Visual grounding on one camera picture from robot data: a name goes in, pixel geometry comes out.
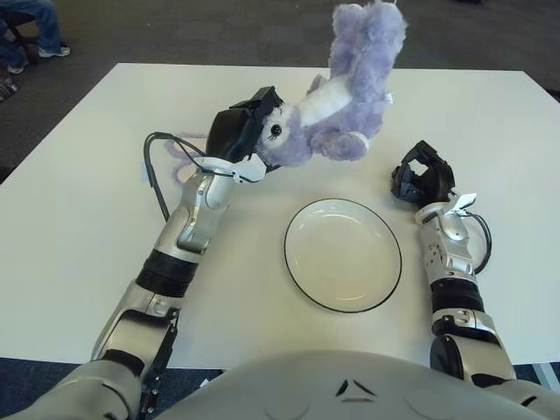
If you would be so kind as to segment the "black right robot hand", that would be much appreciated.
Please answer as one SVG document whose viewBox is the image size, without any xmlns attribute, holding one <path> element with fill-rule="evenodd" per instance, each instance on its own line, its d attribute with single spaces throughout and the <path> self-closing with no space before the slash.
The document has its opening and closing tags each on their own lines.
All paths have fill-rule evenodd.
<svg viewBox="0 0 560 420">
<path fill-rule="evenodd" d="M 424 140 L 418 142 L 391 172 L 392 194 L 419 208 L 449 202 L 454 187 L 452 168 Z"/>
</svg>

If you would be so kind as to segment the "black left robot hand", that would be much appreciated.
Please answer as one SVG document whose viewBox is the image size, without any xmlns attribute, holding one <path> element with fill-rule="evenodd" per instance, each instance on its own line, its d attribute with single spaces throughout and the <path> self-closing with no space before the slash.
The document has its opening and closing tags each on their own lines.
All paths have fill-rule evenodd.
<svg viewBox="0 0 560 420">
<path fill-rule="evenodd" d="M 206 140 L 206 155 L 238 163 L 256 149 L 266 118 L 284 102 L 274 87 L 260 88 L 250 99 L 219 112 Z"/>
</svg>

